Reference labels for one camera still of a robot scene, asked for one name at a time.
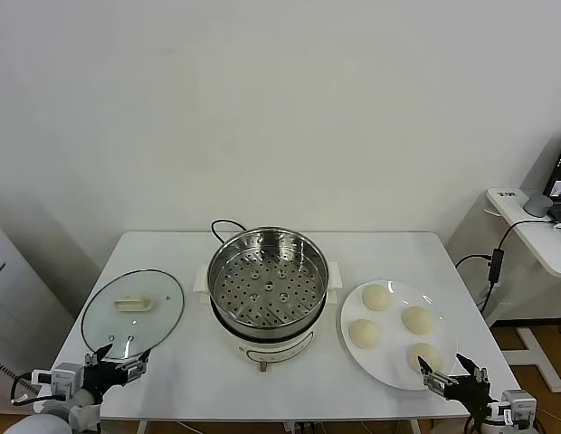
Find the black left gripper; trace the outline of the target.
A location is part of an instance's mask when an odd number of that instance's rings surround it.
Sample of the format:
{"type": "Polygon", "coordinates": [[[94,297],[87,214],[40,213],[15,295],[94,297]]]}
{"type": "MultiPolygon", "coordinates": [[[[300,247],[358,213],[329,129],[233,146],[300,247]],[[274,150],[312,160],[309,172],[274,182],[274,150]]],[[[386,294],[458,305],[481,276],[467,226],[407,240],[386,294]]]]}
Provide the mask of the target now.
{"type": "Polygon", "coordinates": [[[105,393],[113,386],[124,386],[128,379],[138,379],[147,371],[150,356],[145,351],[138,358],[126,363],[101,362],[113,344],[98,348],[93,354],[86,354],[82,388],[90,393],[95,401],[102,401],[105,393]]]}

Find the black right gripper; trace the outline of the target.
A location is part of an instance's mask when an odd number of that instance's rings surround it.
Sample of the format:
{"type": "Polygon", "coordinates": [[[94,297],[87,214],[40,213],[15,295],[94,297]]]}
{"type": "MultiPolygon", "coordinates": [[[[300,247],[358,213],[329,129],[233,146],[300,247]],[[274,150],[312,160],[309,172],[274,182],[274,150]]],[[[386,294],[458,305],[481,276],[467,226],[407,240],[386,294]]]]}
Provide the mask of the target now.
{"type": "Polygon", "coordinates": [[[485,367],[479,367],[470,358],[456,354],[456,358],[466,374],[449,377],[434,371],[421,357],[417,357],[423,376],[423,385],[429,390],[443,390],[447,401],[458,401],[475,420],[484,420],[488,415],[491,403],[490,381],[485,367]]]}

